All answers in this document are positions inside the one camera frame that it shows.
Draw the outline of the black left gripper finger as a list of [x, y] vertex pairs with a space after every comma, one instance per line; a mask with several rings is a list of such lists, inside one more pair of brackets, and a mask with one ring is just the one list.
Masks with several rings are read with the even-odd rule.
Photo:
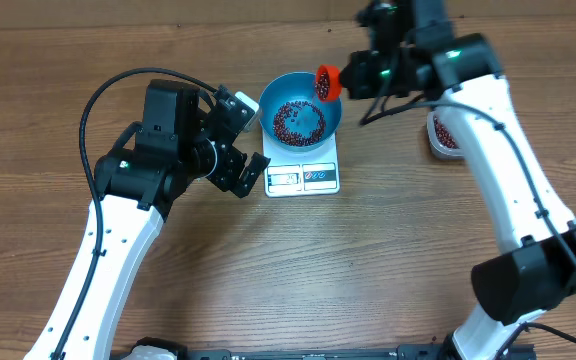
[[243, 169], [235, 186], [231, 189], [231, 192], [238, 198], [247, 197], [259, 176], [270, 164], [270, 161], [270, 158], [255, 152], [249, 164]]
[[214, 110], [217, 115], [217, 123], [224, 125], [233, 133], [242, 131], [244, 120], [241, 114], [243, 103], [235, 98], [235, 93], [220, 85], [214, 93], [217, 102]]

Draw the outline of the orange scoop with blue handle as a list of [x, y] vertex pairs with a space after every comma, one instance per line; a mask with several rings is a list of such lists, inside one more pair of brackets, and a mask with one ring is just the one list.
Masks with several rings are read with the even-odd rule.
[[315, 75], [315, 94], [322, 102], [336, 101], [342, 92], [340, 70], [334, 65], [322, 64]]

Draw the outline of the clear plastic bean container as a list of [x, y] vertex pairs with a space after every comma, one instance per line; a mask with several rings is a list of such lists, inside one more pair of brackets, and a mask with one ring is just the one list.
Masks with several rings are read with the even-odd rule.
[[428, 113], [427, 116], [427, 133], [430, 143], [431, 152], [442, 160], [462, 160], [464, 158], [463, 151], [458, 149], [449, 149], [442, 146], [435, 134], [433, 116], [437, 115], [434, 111]]

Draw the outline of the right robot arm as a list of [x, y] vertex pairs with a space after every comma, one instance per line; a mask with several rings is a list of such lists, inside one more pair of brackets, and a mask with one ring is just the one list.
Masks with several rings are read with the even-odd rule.
[[363, 124], [427, 108], [455, 139], [479, 186], [499, 255], [473, 267], [477, 303], [437, 359], [509, 359], [542, 314], [576, 294], [576, 218], [521, 128], [503, 67], [487, 39], [457, 36], [440, 1], [373, 1], [357, 14], [370, 46], [332, 81], [368, 99]]

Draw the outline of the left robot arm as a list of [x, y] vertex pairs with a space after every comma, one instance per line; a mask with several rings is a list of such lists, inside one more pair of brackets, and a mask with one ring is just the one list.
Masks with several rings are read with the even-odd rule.
[[233, 145], [261, 114], [243, 92], [150, 82], [142, 120], [97, 162], [81, 247], [27, 358], [109, 358], [135, 276], [173, 202], [198, 178], [243, 198], [268, 166]]

